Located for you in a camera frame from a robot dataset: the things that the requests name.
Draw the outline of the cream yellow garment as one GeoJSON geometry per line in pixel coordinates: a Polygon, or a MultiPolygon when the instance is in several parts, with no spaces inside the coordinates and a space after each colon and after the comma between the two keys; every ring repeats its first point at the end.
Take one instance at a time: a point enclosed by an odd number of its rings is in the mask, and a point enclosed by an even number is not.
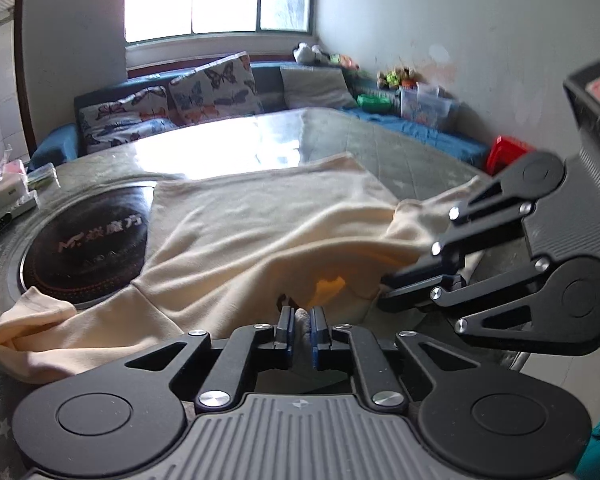
{"type": "Polygon", "coordinates": [[[87,310],[28,289],[0,317],[0,367],[47,384],[191,330],[224,338],[272,323],[279,300],[321,307],[332,324],[380,338],[422,322],[376,301],[381,278],[417,261],[449,227],[449,212],[482,185],[473,177],[429,200],[399,200],[353,157],[205,181],[162,182],[145,263],[87,310]]]}

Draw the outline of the red plastic stool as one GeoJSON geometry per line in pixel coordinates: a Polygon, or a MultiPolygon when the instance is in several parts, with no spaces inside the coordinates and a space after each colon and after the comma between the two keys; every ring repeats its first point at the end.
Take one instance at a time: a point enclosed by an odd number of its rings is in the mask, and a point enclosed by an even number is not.
{"type": "Polygon", "coordinates": [[[513,136],[498,136],[493,142],[486,162],[484,172],[489,176],[495,176],[518,158],[533,152],[535,147],[514,138],[513,136]]]}

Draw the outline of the clear plastic storage box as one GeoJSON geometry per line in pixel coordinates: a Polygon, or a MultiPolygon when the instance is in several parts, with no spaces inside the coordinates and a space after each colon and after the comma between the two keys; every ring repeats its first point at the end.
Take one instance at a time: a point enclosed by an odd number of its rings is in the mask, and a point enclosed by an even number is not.
{"type": "Polygon", "coordinates": [[[440,131],[452,131],[459,111],[460,103],[457,100],[418,89],[400,89],[400,116],[409,122],[440,131]]]}

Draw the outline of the brown plush toys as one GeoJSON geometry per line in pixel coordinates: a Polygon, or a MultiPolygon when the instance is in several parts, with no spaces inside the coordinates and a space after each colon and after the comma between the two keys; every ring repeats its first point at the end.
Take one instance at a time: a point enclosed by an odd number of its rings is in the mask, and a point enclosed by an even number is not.
{"type": "Polygon", "coordinates": [[[416,70],[405,66],[399,66],[387,73],[378,72],[376,84],[379,89],[396,90],[400,88],[415,89],[420,76],[416,70]]]}

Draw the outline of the black round induction cooktop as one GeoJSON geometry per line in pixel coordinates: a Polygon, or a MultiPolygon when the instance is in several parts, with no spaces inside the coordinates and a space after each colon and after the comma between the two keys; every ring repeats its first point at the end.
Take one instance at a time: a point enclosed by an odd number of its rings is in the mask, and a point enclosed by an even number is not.
{"type": "Polygon", "coordinates": [[[97,304],[135,278],[145,262],[154,181],[82,192],[52,213],[26,245],[19,287],[79,308],[97,304]]]}

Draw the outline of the green plastic basin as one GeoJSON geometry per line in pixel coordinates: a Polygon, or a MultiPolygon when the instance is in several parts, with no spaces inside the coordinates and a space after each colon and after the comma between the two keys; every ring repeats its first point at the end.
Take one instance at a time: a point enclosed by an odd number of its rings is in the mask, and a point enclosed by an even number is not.
{"type": "Polygon", "coordinates": [[[385,96],[374,96],[373,94],[359,94],[356,97],[358,107],[370,114],[387,114],[392,111],[392,99],[385,96]]]}

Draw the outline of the grey cushion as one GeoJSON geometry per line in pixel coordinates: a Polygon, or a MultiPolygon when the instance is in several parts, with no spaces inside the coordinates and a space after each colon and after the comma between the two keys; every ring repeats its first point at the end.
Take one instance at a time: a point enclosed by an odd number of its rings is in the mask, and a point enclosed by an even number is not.
{"type": "Polygon", "coordinates": [[[355,108],[352,96],[339,68],[282,67],[284,99],[291,110],[305,107],[355,108]]]}

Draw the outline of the white tissue box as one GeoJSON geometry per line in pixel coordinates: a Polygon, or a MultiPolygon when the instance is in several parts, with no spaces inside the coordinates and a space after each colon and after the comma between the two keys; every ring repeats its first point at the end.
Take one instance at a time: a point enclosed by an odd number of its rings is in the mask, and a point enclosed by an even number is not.
{"type": "Polygon", "coordinates": [[[38,193],[30,191],[21,159],[6,162],[0,168],[0,218],[11,214],[18,218],[38,206],[38,193]]]}

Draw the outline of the green flat packet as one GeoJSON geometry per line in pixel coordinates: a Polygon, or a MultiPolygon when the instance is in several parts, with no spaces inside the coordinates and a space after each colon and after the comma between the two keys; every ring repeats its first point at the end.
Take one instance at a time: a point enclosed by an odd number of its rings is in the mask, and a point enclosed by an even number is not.
{"type": "Polygon", "coordinates": [[[27,175],[27,186],[29,190],[37,190],[57,180],[57,170],[52,162],[36,168],[27,175]]]}

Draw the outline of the white plush toy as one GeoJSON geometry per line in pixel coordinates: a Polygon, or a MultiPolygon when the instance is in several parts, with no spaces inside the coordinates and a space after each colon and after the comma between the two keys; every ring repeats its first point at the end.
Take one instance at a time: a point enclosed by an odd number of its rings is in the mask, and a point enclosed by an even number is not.
{"type": "Polygon", "coordinates": [[[306,42],[300,42],[292,55],[294,60],[303,66],[328,65],[330,62],[329,56],[317,44],[309,46],[306,42]]]}

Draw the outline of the butterfly pillow lying flat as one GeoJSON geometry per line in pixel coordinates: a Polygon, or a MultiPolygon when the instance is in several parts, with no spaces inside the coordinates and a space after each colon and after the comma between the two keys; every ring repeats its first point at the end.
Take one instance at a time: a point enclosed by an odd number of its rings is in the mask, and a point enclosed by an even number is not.
{"type": "Polygon", "coordinates": [[[163,86],[149,87],[117,101],[82,107],[78,119],[87,154],[178,128],[170,118],[163,86]]]}

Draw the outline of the butterfly pillow standing upright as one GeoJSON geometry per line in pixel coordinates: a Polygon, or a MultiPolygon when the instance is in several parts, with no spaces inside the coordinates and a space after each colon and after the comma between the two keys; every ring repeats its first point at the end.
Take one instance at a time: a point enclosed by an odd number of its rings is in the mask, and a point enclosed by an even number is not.
{"type": "Polygon", "coordinates": [[[264,112],[247,52],[178,76],[169,82],[169,91],[178,117],[186,125],[264,112]]]}

